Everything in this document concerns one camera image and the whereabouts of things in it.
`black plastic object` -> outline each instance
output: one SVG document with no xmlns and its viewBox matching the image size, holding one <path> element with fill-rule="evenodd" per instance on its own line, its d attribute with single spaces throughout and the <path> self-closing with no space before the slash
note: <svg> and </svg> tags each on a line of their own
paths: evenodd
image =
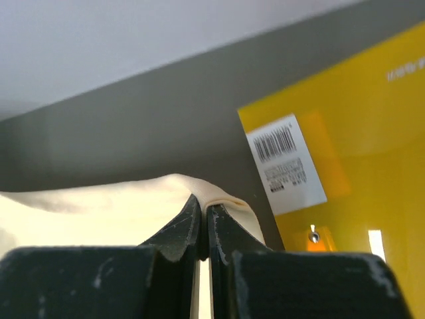
<svg viewBox="0 0 425 319">
<path fill-rule="evenodd" d="M 411 318 L 394 275 L 374 255 L 232 257 L 233 318 Z"/>
<path fill-rule="evenodd" d="M 16 249 L 0 263 L 0 318 L 143 318 L 157 257 L 149 247 Z"/>
<path fill-rule="evenodd" d="M 222 205 L 207 209 L 209 252 L 212 278 L 212 303 L 215 318 L 230 318 L 229 264 L 234 251 L 268 252 L 269 248 L 246 232 Z"/>
<path fill-rule="evenodd" d="M 207 257 L 216 319 L 411 318 L 378 257 L 273 252 L 224 206 L 203 215 L 191 196 L 138 247 L 9 252 L 0 261 L 0 319 L 197 318 Z"/>
</svg>

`white cloth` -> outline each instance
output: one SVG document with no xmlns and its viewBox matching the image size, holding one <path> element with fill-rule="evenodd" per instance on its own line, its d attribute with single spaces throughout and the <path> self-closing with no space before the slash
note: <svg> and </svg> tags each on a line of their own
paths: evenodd
<svg viewBox="0 0 425 319">
<path fill-rule="evenodd" d="M 145 181 L 35 191 L 0 192 L 0 258 L 22 246 L 138 245 L 174 218 L 194 194 L 203 213 L 224 204 L 264 242 L 244 201 L 201 179 L 173 174 Z M 201 264 L 199 318 L 210 318 L 208 264 Z"/>
</svg>

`gray wall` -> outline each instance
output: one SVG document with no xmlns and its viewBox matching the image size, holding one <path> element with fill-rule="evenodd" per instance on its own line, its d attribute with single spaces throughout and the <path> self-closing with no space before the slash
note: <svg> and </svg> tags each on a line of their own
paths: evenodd
<svg viewBox="0 0 425 319">
<path fill-rule="evenodd" d="M 211 51 L 0 123 L 0 189 L 183 173 L 245 199 L 282 248 L 237 108 L 425 19 L 376 0 Z"/>
</svg>

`white label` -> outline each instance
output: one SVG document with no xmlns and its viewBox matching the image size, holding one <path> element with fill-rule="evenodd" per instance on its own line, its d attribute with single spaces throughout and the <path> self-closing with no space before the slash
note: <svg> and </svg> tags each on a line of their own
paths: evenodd
<svg viewBox="0 0 425 319">
<path fill-rule="evenodd" d="M 295 115 L 246 137 L 274 215 L 327 201 Z"/>
</svg>

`barcode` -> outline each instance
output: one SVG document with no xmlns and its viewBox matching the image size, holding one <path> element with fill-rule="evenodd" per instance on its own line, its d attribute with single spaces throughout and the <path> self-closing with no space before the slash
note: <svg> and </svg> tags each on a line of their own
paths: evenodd
<svg viewBox="0 0 425 319">
<path fill-rule="evenodd" d="M 291 131 L 287 126 L 282 126 L 270 133 L 254 138 L 254 145 L 262 163 L 284 153 L 297 150 Z"/>
</svg>

